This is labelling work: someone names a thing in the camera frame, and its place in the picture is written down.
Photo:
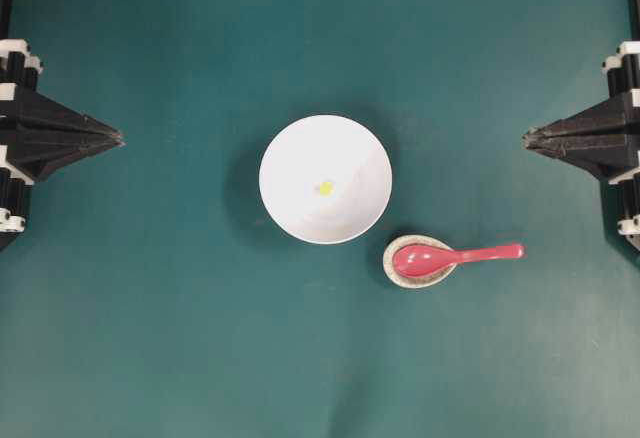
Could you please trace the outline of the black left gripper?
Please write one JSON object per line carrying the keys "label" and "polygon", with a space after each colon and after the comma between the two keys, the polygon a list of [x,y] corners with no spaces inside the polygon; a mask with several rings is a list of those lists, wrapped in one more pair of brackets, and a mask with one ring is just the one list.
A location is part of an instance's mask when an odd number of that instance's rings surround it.
{"label": "black left gripper", "polygon": [[[1,40],[1,250],[27,228],[34,179],[124,145],[122,134],[36,92],[40,58],[23,39]],[[19,133],[19,125],[81,133]]]}

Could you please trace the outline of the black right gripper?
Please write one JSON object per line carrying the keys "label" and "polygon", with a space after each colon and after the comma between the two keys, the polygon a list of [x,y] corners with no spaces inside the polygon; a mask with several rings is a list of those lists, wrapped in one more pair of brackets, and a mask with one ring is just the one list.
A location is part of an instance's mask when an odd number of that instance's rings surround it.
{"label": "black right gripper", "polygon": [[[625,41],[602,63],[609,99],[569,118],[532,128],[524,147],[620,187],[617,232],[639,250],[639,42]],[[564,138],[620,134],[622,138]]]}

